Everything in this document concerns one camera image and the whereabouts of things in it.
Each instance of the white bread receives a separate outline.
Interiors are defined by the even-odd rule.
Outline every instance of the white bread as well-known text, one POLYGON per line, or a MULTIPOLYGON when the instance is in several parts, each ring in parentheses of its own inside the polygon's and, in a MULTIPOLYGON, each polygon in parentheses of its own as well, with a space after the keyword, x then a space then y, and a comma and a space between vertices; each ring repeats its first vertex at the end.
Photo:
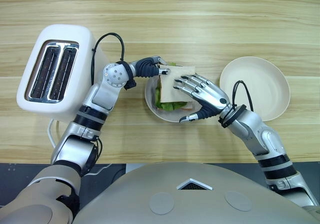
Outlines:
POLYGON ((194 101, 190 96, 181 91, 174 89, 175 78, 180 78, 181 75, 195 74, 196 68, 193 66, 166 66, 160 65, 160 68, 169 68, 170 74, 161 75, 161 103, 167 102, 192 102, 194 101))

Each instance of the wooden tabletop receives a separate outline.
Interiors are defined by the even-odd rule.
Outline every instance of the wooden tabletop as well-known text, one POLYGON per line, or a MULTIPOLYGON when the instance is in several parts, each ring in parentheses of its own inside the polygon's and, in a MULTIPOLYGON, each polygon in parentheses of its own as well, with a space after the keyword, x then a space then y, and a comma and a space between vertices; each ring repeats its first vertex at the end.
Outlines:
MULTIPOLYGON (((117 32, 126 60, 159 55, 213 81, 237 57, 271 61, 288 79, 291 102, 267 124, 293 161, 320 160, 319 0, 0 0, 0 162, 50 162, 49 119, 21 110, 16 91, 38 34, 54 23, 84 25, 96 38, 117 32)), ((115 38, 101 47, 119 59, 115 38)), ((182 125, 154 116, 146 79, 136 80, 102 128, 100 163, 255 162, 216 117, 182 125)))

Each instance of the empty plate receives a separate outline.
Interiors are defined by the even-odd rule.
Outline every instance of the empty plate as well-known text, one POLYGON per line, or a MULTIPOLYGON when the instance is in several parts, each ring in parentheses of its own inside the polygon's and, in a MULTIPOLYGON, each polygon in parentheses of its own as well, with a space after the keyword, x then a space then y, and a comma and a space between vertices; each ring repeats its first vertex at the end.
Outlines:
MULTIPOLYGON (((220 88, 229 96, 234 84, 242 80, 249 90, 254 111, 263 121, 279 117, 290 102, 290 87, 284 74, 269 61, 258 57, 241 57, 231 61, 222 71, 220 88)), ((237 105, 250 108, 245 88, 239 85, 235 96, 237 105)))

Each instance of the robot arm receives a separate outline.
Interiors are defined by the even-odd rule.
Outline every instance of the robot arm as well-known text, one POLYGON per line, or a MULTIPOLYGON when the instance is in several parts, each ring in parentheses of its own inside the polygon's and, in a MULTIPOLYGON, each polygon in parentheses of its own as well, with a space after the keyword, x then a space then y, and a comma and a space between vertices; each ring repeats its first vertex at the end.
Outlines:
POLYGON ((66 128, 60 142, 51 157, 53 165, 67 165, 80 176, 90 171, 96 163, 98 150, 94 143, 98 140, 100 130, 109 112, 112 111, 119 92, 131 77, 152 77, 168 74, 169 69, 159 69, 156 65, 166 64, 159 56, 148 57, 130 64, 110 63, 101 73, 99 83, 94 84, 88 92, 73 122, 66 128))
POLYGON ((135 76, 168 74, 169 69, 159 69, 158 63, 166 64, 155 56, 130 64, 111 63, 103 69, 100 81, 91 87, 75 119, 55 147, 52 165, 43 169, 16 199, 0 209, 0 224, 72 223, 79 211, 81 177, 99 157, 93 142, 98 140, 121 88, 130 79, 135 85, 132 79, 135 76))
POLYGON ((176 79, 174 88, 202 105, 196 113, 180 119, 193 121, 219 115, 219 122, 241 138, 265 174, 267 186, 301 207, 318 206, 301 173, 295 170, 278 133, 264 124, 258 114, 242 105, 233 108, 228 96, 214 83, 199 75, 176 79))

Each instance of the plate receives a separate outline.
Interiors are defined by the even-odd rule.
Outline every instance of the plate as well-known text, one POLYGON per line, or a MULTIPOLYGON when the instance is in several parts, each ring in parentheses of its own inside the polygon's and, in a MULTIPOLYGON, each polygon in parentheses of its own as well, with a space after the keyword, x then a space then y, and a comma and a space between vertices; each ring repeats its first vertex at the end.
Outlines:
POLYGON ((155 106, 155 93, 156 93, 156 86, 158 84, 159 76, 154 76, 152 78, 149 78, 149 80, 146 83, 146 87, 144 90, 144 97, 146 104, 148 105, 151 112, 153 112, 157 117, 168 121, 168 122, 174 122, 178 123, 179 119, 187 116, 191 113, 197 112, 201 109, 201 105, 197 102, 192 102, 192 110, 182 110, 182 109, 176 109, 174 111, 164 111, 162 109, 158 109, 155 106))
MULTIPOLYGON (((242 80, 248 87, 254 112, 263 121, 279 117, 290 103, 290 87, 284 74, 274 64, 259 57, 241 57, 231 61, 222 71, 220 88, 232 101, 234 84, 242 80)), ((239 85, 235 96, 237 105, 250 108, 243 85, 239 85)))

